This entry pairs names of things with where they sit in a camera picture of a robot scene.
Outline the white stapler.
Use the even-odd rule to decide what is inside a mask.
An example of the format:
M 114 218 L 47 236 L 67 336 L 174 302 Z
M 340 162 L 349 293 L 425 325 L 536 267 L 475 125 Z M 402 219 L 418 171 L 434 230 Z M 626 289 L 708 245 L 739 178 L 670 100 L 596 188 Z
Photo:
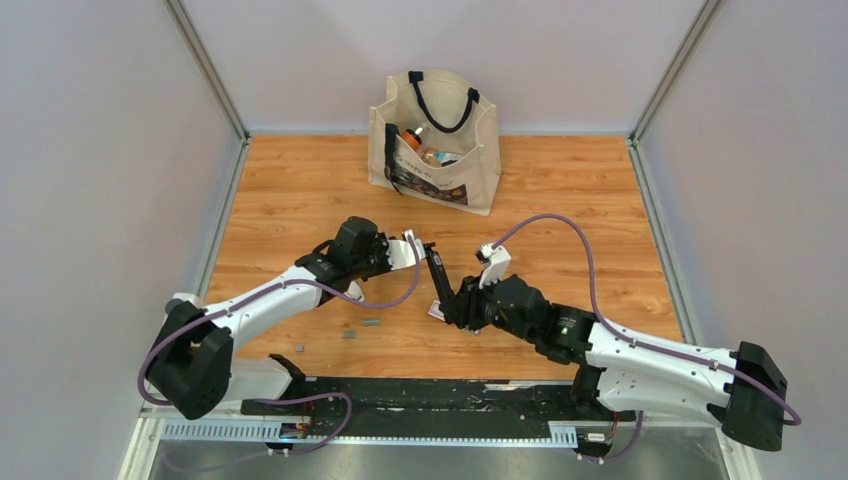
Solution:
M 351 282 L 345 292 L 345 296 L 354 302 L 362 302 L 365 300 L 365 295 L 358 282 Z

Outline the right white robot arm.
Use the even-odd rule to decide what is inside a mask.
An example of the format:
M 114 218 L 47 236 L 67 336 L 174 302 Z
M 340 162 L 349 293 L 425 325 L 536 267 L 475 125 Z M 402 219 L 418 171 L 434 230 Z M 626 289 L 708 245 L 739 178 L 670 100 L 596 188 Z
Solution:
M 487 286 L 466 277 L 441 310 L 460 329 L 493 326 L 552 362 L 577 365 L 570 403 L 583 418 L 606 409 L 663 413 L 716 426 L 751 448 L 782 448 L 788 382 L 760 345 L 708 348 L 602 324 L 516 275 Z

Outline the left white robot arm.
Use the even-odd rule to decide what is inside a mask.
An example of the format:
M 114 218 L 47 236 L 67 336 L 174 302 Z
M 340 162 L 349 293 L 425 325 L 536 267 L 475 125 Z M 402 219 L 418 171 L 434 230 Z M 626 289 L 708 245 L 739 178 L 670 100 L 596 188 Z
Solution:
M 334 298 L 367 307 L 359 286 L 393 271 L 419 269 L 425 254 L 412 231 L 395 238 L 370 220 L 350 217 L 336 236 L 297 259 L 281 274 L 234 298 L 205 304 L 175 295 L 137 377 L 142 397 L 196 420 L 219 404 L 268 401 L 294 414 L 306 389 L 279 360 L 244 360 L 237 352 L 282 321 Z

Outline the black stapler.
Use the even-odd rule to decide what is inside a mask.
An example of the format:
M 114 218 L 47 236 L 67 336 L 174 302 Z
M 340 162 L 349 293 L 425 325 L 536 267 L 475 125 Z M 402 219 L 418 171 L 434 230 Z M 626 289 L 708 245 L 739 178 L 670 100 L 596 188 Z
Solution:
M 435 243 L 426 243 L 423 247 L 428 269 L 438 297 L 439 311 L 444 321 L 452 324 L 453 314 L 451 313 L 451 308 L 454 305 L 456 297 L 455 291 L 450 285 L 444 262 L 440 254 L 435 250 Z

